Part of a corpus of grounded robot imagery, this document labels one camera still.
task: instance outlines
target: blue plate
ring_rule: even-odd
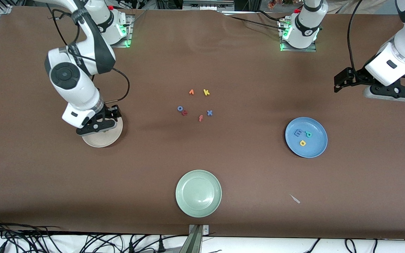
[[[328,146],[328,134],[318,121],[309,117],[292,120],[285,130],[288,147],[297,155],[314,158]]]

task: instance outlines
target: floor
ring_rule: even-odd
[[[108,240],[112,236],[108,235],[103,239]],[[130,235],[124,235],[122,238],[116,237],[111,242],[114,243],[119,249],[106,245],[103,248],[96,250],[98,253],[113,253],[120,252],[126,248],[129,244]],[[141,235],[134,237],[134,242]],[[63,253],[79,252],[87,239],[85,235],[53,235],[57,248]],[[136,247],[135,251],[141,251],[145,246],[157,241],[158,235],[150,235],[142,240]],[[163,241],[163,245],[167,250],[167,253],[178,252],[185,242],[186,237],[175,237]],[[59,253],[57,248],[45,239],[49,252]],[[242,253],[242,252],[254,252],[254,253],[308,253],[312,248],[316,239],[310,238],[236,238],[236,237],[205,237],[203,239],[201,253]],[[0,246],[5,242],[0,238]],[[372,253],[375,244],[374,240],[353,240],[355,248],[358,253]],[[103,242],[97,242],[85,249],[85,252],[95,252],[95,249],[101,246]],[[21,247],[28,249],[26,243],[20,243]],[[154,250],[158,249],[159,244],[151,245]],[[354,253],[351,242],[348,242],[350,250]],[[6,247],[5,253],[15,253],[16,249],[13,245]],[[344,239],[321,239],[315,246],[312,253],[348,253],[345,246]],[[376,246],[375,253],[405,253],[405,241],[404,240],[379,240]]]

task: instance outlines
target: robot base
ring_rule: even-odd
[[[310,46],[307,48],[295,48],[292,47],[283,36],[286,35],[285,33],[288,32],[289,26],[291,26],[291,17],[286,16],[283,19],[277,21],[278,27],[284,27],[286,30],[279,30],[279,43],[281,47],[281,51],[293,51],[293,52],[316,52],[315,41],[313,41]]]
[[[83,136],[82,139],[85,141],[85,143],[94,148],[104,148],[114,143],[119,138],[122,131],[123,119],[119,117],[118,122],[115,124],[115,128]]]
[[[130,47],[132,41],[132,32],[134,31],[135,15],[124,15],[124,19],[120,19],[120,24],[126,24],[124,28],[120,28],[124,35],[119,42],[110,45],[112,48],[127,48]]]

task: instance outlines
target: small white object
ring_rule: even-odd
[[[108,131],[102,131],[88,136],[83,136],[82,139],[85,141],[85,143],[94,148],[104,148],[114,143],[121,135],[122,130],[123,119],[119,117],[118,122],[116,122],[115,128],[112,128]]]
[[[300,202],[296,197],[293,197],[293,195],[291,195],[291,194],[289,194],[289,195],[291,196],[291,198],[292,198],[296,203],[301,204],[301,202]]]

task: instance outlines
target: wire bundle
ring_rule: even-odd
[[[21,227],[23,228],[22,230],[14,230],[10,229],[10,226],[16,226],[16,227]],[[7,223],[7,222],[0,222],[0,237],[5,241],[3,245],[0,247],[2,252],[4,252],[4,249],[6,245],[14,245],[16,252],[17,253],[49,253],[49,252],[58,252],[58,253],[63,253],[61,249],[57,246],[57,244],[54,242],[53,238],[51,237],[54,234],[58,234],[59,232],[51,232],[48,230],[48,228],[58,228],[57,226],[31,226],[27,224],[19,224],[19,223]],[[95,245],[99,244],[92,252],[96,253],[98,250],[105,248],[105,247],[112,247],[114,250],[114,253],[140,253],[143,251],[146,251],[148,249],[153,250],[154,253],[156,253],[156,249],[152,248],[152,246],[156,243],[161,244],[163,240],[173,238],[173,237],[178,237],[178,236],[186,236],[186,235],[172,235],[169,237],[162,238],[160,236],[160,239],[150,243],[149,245],[141,248],[140,250],[135,250],[135,248],[138,246],[138,244],[148,237],[149,235],[144,235],[140,237],[138,240],[132,241],[134,238],[134,234],[130,235],[130,242],[129,245],[124,245],[123,237],[124,235],[127,234],[106,234],[106,233],[100,233],[100,234],[87,234],[87,239],[85,240],[85,243],[82,247],[82,249],[79,251],[79,253],[87,253],[88,249],[91,247],[94,247]],[[121,240],[121,247],[117,246],[114,244],[112,241],[119,238]],[[54,248],[51,250],[47,246],[47,241],[50,241],[52,245],[54,245]]]

